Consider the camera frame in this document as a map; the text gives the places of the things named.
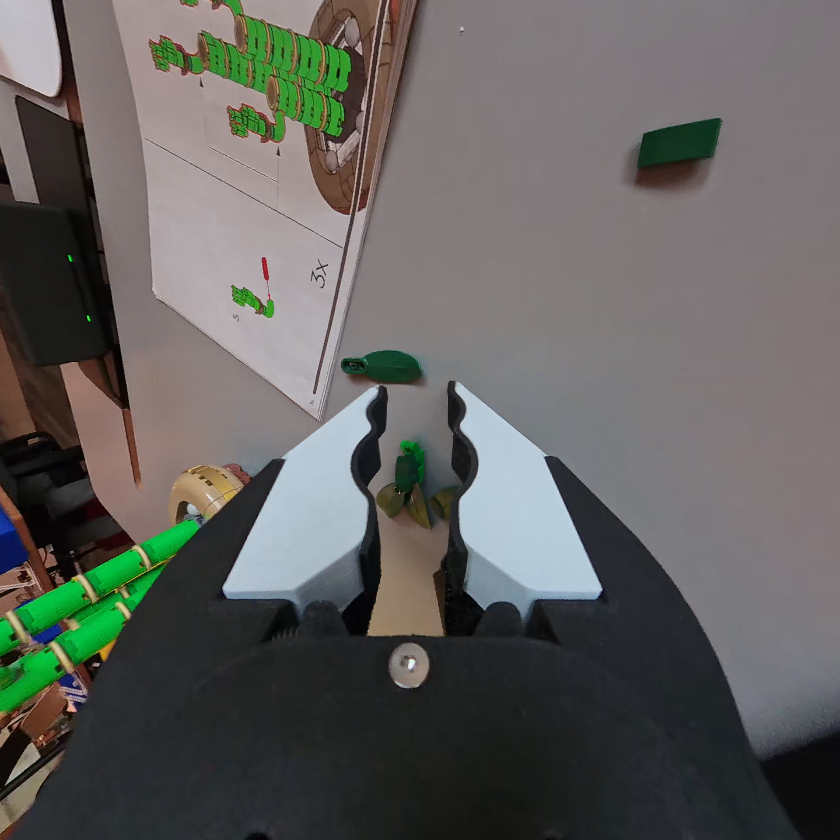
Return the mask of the black device with green lights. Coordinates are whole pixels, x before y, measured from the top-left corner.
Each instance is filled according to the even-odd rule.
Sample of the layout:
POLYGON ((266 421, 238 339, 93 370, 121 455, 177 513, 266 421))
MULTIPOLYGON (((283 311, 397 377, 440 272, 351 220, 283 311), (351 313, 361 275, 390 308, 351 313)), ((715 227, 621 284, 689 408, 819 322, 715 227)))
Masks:
POLYGON ((98 250, 78 212, 2 201, 1 276, 32 365, 90 361, 114 349, 98 250))

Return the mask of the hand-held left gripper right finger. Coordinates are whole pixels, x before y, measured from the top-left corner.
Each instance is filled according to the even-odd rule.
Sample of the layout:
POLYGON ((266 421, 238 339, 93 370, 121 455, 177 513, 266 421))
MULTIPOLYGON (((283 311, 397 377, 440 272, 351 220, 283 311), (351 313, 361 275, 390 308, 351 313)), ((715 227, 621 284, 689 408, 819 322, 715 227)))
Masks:
POLYGON ((465 385, 450 381, 451 466, 445 633, 467 636, 495 603, 527 623, 541 601, 588 602, 603 586, 550 457, 465 385))

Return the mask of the dark green toy leaf piece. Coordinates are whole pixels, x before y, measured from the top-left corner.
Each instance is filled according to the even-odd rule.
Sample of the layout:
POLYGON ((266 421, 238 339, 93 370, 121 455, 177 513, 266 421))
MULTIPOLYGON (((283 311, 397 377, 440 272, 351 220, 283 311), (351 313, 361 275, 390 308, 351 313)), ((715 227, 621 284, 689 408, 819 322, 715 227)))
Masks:
POLYGON ((340 362, 343 373, 365 377, 383 384, 411 384, 423 376, 420 363, 409 353, 377 350, 361 357, 345 357, 340 362))

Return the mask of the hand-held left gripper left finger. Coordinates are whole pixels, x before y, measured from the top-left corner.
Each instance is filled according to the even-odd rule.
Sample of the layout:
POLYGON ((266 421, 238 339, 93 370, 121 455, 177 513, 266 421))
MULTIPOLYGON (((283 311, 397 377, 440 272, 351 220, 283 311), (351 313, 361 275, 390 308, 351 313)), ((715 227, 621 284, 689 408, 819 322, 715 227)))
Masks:
POLYGON ((223 586, 228 600, 334 605, 368 634, 381 543, 369 485, 381 467, 387 390, 376 385, 288 451, 223 586))

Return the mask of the olive green leaf cluster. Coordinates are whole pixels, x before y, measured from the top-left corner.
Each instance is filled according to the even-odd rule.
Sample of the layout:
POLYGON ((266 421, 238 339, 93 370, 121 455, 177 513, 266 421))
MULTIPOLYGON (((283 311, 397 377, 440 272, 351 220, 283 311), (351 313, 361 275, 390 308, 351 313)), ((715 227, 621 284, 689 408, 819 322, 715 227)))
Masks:
POLYGON ((460 485, 447 486, 427 497, 424 494, 425 461, 425 451, 418 442, 402 441, 395 460, 394 480, 380 489, 375 502, 390 520, 406 511, 415 524, 430 530, 434 520, 450 520, 460 485))

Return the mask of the building instruction booklet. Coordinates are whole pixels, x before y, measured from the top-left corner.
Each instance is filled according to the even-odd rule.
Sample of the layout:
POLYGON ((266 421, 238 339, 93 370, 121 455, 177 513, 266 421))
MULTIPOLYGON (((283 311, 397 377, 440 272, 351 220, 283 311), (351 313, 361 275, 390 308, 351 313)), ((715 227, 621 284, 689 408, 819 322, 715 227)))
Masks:
POLYGON ((112 5, 155 297, 322 420, 417 2, 112 5))

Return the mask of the white folding stand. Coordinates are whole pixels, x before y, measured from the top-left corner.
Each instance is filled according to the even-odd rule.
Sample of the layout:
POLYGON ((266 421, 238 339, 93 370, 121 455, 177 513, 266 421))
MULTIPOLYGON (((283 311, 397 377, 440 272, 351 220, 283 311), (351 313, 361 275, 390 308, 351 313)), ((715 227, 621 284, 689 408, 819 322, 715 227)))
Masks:
POLYGON ((1 77, 45 98, 57 98, 62 58, 50 1, 1 2, 1 77))

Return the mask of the toy bamboo plant model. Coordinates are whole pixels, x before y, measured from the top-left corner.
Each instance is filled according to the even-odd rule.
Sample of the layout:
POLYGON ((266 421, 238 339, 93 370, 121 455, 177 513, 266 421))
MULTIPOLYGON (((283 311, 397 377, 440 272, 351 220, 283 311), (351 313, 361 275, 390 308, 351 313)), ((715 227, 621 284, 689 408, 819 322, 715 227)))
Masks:
POLYGON ((166 565, 250 480, 235 464, 184 471, 171 490, 170 528, 3 614, 1 655, 16 659, 1 668, 2 715, 114 643, 166 565))

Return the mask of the dark green flat tile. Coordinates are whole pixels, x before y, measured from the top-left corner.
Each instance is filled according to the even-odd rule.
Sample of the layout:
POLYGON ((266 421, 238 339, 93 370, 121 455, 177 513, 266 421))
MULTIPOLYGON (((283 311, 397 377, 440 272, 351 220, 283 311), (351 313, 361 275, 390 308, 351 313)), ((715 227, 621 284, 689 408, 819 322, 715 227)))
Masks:
POLYGON ((712 118, 645 132, 637 153, 638 170, 712 159, 721 125, 720 118, 712 118))

